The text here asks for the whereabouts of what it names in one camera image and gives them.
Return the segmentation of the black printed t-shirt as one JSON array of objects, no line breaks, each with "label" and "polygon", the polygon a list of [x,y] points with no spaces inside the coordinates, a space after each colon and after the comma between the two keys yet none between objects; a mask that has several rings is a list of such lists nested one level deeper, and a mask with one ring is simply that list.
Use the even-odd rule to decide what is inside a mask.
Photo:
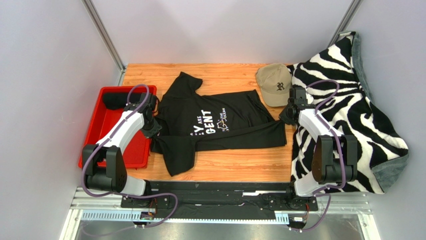
[{"label": "black printed t-shirt", "polygon": [[170,176],[195,165],[196,152],[285,146],[285,124],[275,120],[256,90],[199,95],[203,81],[181,72],[162,96],[161,126],[150,150],[161,154]]}]

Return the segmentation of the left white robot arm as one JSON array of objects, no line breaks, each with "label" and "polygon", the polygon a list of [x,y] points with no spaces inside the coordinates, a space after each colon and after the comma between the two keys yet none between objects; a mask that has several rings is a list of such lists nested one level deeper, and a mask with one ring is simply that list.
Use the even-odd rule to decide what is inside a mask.
[{"label": "left white robot arm", "polygon": [[128,176],[123,154],[137,133],[150,139],[161,130],[154,119],[157,100],[151,93],[142,93],[138,102],[126,104],[118,122],[103,138],[84,146],[81,184],[88,195],[139,197],[149,193],[148,181]]}]

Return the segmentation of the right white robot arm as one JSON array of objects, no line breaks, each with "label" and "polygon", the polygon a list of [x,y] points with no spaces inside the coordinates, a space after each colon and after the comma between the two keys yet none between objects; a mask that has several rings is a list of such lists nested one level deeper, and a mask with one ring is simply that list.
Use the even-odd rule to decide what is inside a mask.
[{"label": "right white robot arm", "polygon": [[345,135],[308,103],[306,90],[292,88],[279,118],[285,124],[303,127],[315,141],[311,171],[291,187],[298,197],[314,197],[326,189],[342,189],[358,176],[358,147],[353,135]]}]

